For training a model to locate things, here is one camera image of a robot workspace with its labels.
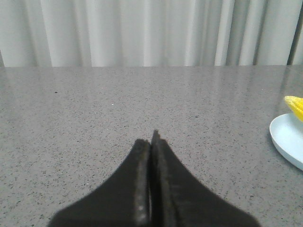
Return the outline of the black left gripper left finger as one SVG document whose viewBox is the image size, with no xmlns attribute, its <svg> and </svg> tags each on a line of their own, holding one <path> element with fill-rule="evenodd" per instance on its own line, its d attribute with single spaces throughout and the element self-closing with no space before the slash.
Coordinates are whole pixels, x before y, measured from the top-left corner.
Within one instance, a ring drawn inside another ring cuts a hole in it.
<svg viewBox="0 0 303 227">
<path fill-rule="evenodd" d="M 57 212 L 50 227 L 148 227 L 150 144 L 136 140 L 118 169 L 96 190 Z"/>
</svg>

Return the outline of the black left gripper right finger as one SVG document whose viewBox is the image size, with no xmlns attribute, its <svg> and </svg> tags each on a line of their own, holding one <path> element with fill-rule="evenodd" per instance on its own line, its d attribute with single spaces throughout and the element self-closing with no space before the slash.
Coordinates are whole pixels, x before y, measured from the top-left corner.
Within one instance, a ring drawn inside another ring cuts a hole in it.
<svg viewBox="0 0 303 227">
<path fill-rule="evenodd" d="M 151 140 L 151 223 L 154 227 L 258 227 L 250 214 L 201 184 L 166 140 Z"/>
</svg>

